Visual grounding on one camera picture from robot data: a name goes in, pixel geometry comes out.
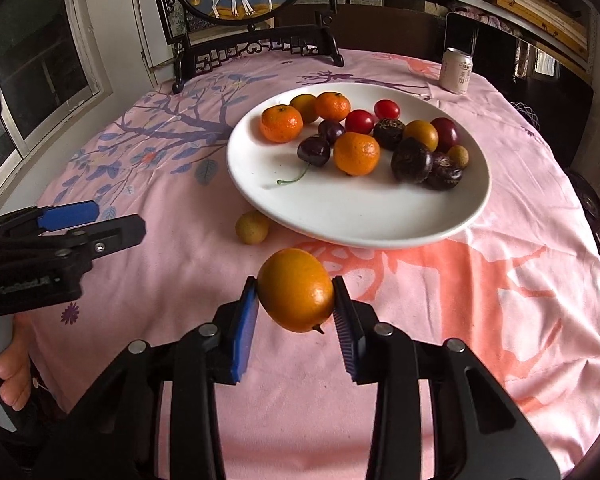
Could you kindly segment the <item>person's left hand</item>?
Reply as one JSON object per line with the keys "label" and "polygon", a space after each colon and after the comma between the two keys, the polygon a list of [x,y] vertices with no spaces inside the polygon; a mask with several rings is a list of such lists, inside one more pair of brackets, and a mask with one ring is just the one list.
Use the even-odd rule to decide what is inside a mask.
{"label": "person's left hand", "polygon": [[19,412],[27,404],[31,389],[29,348],[32,340],[30,320],[24,313],[16,314],[12,323],[12,341],[0,353],[0,389],[2,401]]}

